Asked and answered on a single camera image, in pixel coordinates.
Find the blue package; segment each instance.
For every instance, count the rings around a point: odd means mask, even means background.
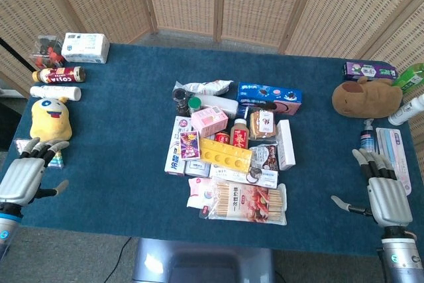
[[[255,106],[275,113],[293,115],[302,104],[298,89],[240,82],[237,101],[243,106]]]

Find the white bottle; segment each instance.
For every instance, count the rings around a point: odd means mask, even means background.
[[[389,122],[392,125],[401,125],[422,111],[424,111],[424,94],[414,97],[410,102],[401,106],[396,113],[389,116]]]
[[[72,101],[81,99],[81,89],[76,86],[32,86],[29,93],[33,97],[41,97],[43,99],[60,99],[61,97],[66,97]]]
[[[205,95],[205,94],[195,94],[194,96],[200,98],[201,107],[212,107],[217,106],[223,110],[223,112],[230,118],[234,119],[237,115],[237,109],[239,108],[239,103],[234,99],[226,99],[224,97],[214,96],[214,95]]]

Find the pink box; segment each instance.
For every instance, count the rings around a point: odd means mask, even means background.
[[[208,107],[191,114],[191,125],[200,137],[207,137],[227,127],[228,117],[217,106]]]

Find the blue tablecloth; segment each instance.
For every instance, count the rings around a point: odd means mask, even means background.
[[[92,233],[182,240],[295,251],[374,255],[382,229],[371,218],[347,213],[335,194],[368,205],[366,181],[351,150],[358,148],[363,120],[338,115],[331,94],[342,81],[345,60],[145,48],[112,44],[106,64],[83,64],[87,81],[79,102],[69,101],[74,135],[63,151],[66,167],[49,168],[44,188],[69,179],[57,198],[23,209],[24,225]],[[287,186],[286,226],[204,220],[186,208],[187,177],[164,173],[172,123],[171,93],[182,83],[215,79],[300,89],[303,105],[288,118],[296,165],[280,172]],[[235,98],[236,89],[227,97]],[[30,99],[15,137],[29,138]],[[387,119],[374,127],[391,127]],[[405,143],[414,217],[411,231],[424,231],[424,191],[409,127]],[[6,167],[17,157],[12,145]],[[418,240],[424,251],[424,238]]]

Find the robotic hand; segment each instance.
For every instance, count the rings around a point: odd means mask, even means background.
[[[424,270],[415,241],[417,236],[406,230],[412,214],[402,183],[396,179],[387,158],[364,149],[352,151],[368,181],[371,208],[356,207],[337,196],[331,199],[343,210],[372,216],[384,228],[381,249],[377,250],[386,282],[424,282]]]
[[[48,163],[59,150],[68,147],[69,142],[39,141],[39,138],[32,139],[25,146],[19,159],[12,162],[0,183],[0,261],[21,224],[21,208],[34,199],[57,196],[68,187],[67,180],[53,189],[42,189],[40,185]]]

